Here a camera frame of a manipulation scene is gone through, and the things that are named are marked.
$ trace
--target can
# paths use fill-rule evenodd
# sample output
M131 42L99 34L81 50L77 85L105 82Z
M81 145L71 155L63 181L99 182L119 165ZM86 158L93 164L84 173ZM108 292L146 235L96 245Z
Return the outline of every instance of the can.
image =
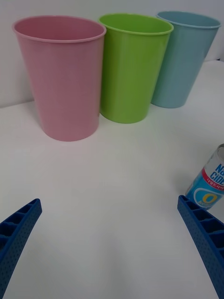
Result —
M218 146L186 191L186 197L209 210L224 195L224 144Z

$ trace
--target cup rim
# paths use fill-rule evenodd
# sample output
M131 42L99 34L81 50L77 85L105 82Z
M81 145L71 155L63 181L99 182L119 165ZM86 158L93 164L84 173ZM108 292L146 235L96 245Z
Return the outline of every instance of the cup rim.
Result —
M19 32L15 29L16 25L19 24L22 21L35 19L35 18L38 19L38 18L42 18L42 17L66 17L66 18L71 18L71 19L79 19L79 20L89 21L90 23L95 23L95 24L101 26L101 28L103 29L103 32L101 34L97 35L97 36L88 37L88 38L74 39L74 40L56 40L56 39L46 39L46 38L28 36L28 35L23 34L23 33ZM43 15L35 15L35 16L27 17L27 18L22 18L22 19L19 19L19 20L17 20L16 22L14 22L12 24L12 29L13 29L14 33L16 33L16 35L18 35L18 36L21 36L21 37L29 39L29 40L44 42L44 43L83 43L83 42L90 42L90 41L93 41L95 39L99 39L99 38L103 37L106 34L106 27L103 24L100 24L96 21L86 19L86 18L75 17L75 16L72 16L72 15L61 15L61 14L43 14Z
M140 35L140 36L159 36L159 35L165 35L168 33L171 33L174 30L174 26L168 22L167 20L162 20L160 19L160 21L163 21L164 23L168 24L170 26L170 30L167 31L162 31L162 32L135 32L135 31L129 31L129 30L123 30L123 29L119 29L113 26L108 26L105 23L103 23L100 19L102 17L105 16L109 16L109 15L119 15L119 14L125 14L125 15L137 15L137 16L141 16L141 17L147 17L149 19L160 19L160 18L156 18L150 15L144 15L144 14L129 14L129 13L112 13L112 14L104 14L102 16L100 16L98 18L98 21L100 22L100 24L104 25L106 28L114 30L114 31L118 31L118 32L123 32L123 33L128 33L128 34L133 34L133 35Z
M207 17L211 20L214 20L216 22L218 22L219 24L218 25L215 25L215 26L197 26L197 25L189 25L189 24L185 24L185 23L179 23L179 22L175 22L175 21L171 21L171 20L167 20L163 17L161 17L159 14L161 13L179 13L179 14L191 14L191 15L198 15L198 16L203 16L203 17ZM156 14L156 16L161 19L161 20L164 20L164 21L167 21L171 24L175 24L175 25L179 25L179 26L184 26L184 27L190 27L190 28L199 28L199 29L217 29L219 27L222 26L221 22L219 20L217 20L216 18L212 18L208 15L205 15L205 14L197 14L197 13L192 13L192 12L188 12L188 11L180 11L180 10L163 10L163 11L160 11Z

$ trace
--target white wall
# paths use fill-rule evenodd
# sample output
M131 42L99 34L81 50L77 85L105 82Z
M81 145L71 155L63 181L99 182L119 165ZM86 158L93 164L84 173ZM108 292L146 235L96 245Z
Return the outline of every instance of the white wall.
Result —
M224 23L224 0L0 0L0 107L32 99L23 61L11 24L39 14L69 14L97 20L105 13L131 12L155 15L160 10L185 10L207 14ZM224 52L224 27L207 59Z

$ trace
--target blue cup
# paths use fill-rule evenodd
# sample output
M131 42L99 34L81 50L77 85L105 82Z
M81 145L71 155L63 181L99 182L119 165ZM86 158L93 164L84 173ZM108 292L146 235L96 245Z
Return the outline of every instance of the blue cup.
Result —
M221 23L205 15L163 11L157 17L173 24L152 104L178 108L185 104Z

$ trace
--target plastic cup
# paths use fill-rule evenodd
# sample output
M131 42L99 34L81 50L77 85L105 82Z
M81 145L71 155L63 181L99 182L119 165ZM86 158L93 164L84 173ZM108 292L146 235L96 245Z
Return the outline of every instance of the plastic cup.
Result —
M157 17L174 26L157 80L152 104L177 108L185 104L214 37L221 26L216 19L180 11Z
M72 16L35 16L13 25L44 132L75 141L98 127L104 35Z
M133 123L145 118L173 25L138 14L107 14L100 112Z

